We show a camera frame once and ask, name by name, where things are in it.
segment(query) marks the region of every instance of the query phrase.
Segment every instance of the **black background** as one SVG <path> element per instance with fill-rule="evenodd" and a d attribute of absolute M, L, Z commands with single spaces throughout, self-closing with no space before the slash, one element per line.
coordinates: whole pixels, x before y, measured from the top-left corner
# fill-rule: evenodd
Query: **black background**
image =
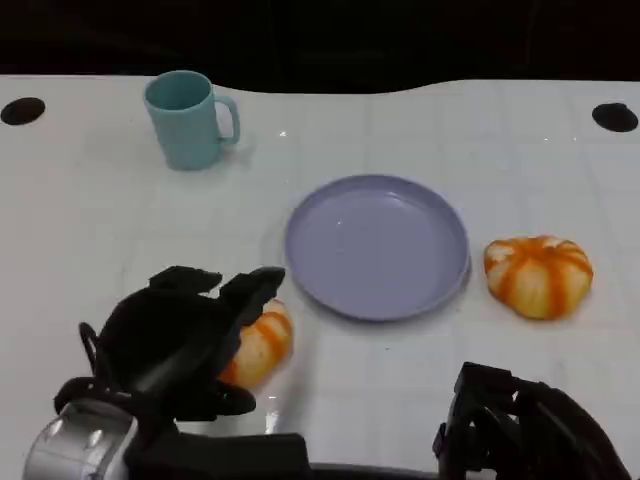
<path fill-rule="evenodd" d="M 640 79 L 628 0 L 5 2 L 0 73 L 191 68 L 267 92 L 382 92 L 462 78 Z"/>

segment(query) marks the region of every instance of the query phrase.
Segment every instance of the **toy pumpkin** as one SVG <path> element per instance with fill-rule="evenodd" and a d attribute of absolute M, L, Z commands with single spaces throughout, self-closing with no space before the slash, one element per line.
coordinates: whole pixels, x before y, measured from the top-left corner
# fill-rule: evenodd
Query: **toy pumpkin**
<path fill-rule="evenodd" d="M 491 242 L 484 251 L 484 271 L 495 298 L 536 319 L 574 311 L 593 279 L 584 251 L 549 235 Z"/>
<path fill-rule="evenodd" d="M 244 388 L 257 386 L 287 355 L 292 340 L 287 309 L 279 300 L 269 301 L 254 324 L 240 332 L 240 349 L 219 379 Z"/>

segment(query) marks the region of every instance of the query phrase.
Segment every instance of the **plate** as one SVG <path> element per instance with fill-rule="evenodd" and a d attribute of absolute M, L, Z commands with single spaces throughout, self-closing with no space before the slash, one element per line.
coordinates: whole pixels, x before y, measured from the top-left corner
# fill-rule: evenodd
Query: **plate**
<path fill-rule="evenodd" d="M 435 309 L 469 268 L 455 210 L 434 191 L 385 175 L 343 178 L 310 194 L 289 219 L 285 254 L 310 296 L 371 321 Z"/>

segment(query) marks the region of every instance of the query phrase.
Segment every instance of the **teal mug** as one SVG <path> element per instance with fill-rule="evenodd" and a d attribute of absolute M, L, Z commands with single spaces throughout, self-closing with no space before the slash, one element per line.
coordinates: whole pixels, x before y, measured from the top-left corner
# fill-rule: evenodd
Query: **teal mug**
<path fill-rule="evenodd" d="M 220 135 L 216 102 L 231 112 L 233 134 Z M 207 77 L 176 70 L 153 79 L 144 91 L 144 103 L 160 146 L 174 170 L 202 170 L 220 157 L 223 145 L 238 143 L 240 119 L 235 102 L 216 96 Z"/>

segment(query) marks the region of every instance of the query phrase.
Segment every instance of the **white table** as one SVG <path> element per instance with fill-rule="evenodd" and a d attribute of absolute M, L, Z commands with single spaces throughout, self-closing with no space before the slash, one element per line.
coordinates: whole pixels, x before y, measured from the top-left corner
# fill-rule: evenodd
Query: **white table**
<path fill-rule="evenodd" d="M 164 165 L 141 102 L 147 80 L 0 79 L 0 104 L 47 104 L 31 125 L 0 124 L 3 478 L 19 478 L 60 385 L 88 373 L 78 322 L 100 328 L 168 265 L 232 275 L 283 264 L 293 206 L 363 172 L 423 182 L 459 209 L 468 287 L 437 315 L 363 325 L 318 310 L 287 280 L 296 353 L 248 428 L 302 432 L 313 461 L 433 470 L 431 442 L 472 360 L 564 389 L 640 474 L 640 129 L 615 134 L 591 119 L 617 100 L 640 113 L 640 85 L 464 81 L 372 96 L 220 88 L 238 102 L 241 145 L 185 174 Z M 542 233 L 577 241 L 595 269 L 591 296 L 554 324 L 498 304 L 481 268 L 490 240 Z"/>

